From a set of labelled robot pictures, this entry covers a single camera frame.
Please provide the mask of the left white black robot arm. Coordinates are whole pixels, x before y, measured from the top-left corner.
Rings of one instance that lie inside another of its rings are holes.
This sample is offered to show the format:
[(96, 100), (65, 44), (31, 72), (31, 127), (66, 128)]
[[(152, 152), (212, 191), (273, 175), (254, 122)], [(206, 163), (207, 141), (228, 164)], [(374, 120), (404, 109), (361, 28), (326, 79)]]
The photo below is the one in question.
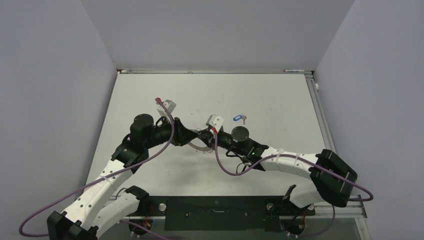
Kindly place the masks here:
[(186, 128), (179, 118), (162, 116), (160, 120), (162, 123), (155, 125), (149, 114), (134, 118), (130, 133), (97, 179), (71, 205), (47, 218), (49, 239), (97, 240), (127, 215), (143, 215), (148, 211), (149, 194), (137, 186), (131, 186), (113, 203), (107, 201), (141, 164), (152, 158), (149, 149), (161, 144), (184, 146), (199, 136), (199, 131)]

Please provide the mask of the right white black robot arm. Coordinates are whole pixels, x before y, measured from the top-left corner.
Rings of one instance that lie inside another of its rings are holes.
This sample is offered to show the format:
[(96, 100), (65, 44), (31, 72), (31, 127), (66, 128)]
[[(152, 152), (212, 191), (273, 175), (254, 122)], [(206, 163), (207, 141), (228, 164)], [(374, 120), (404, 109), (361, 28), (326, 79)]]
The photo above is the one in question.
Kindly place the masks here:
[(358, 174), (330, 149), (320, 153), (301, 154), (260, 144), (249, 137), (242, 126), (233, 134), (213, 129), (198, 132), (197, 138), (208, 147), (225, 149), (230, 158), (238, 158), (246, 166), (245, 171), (278, 171), (311, 181), (304, 188), (295, 186), (283, 199), (282, 207), (289, 214), (318, 202), (327, 202), (344, 208), (351, 200), (351, 193)]

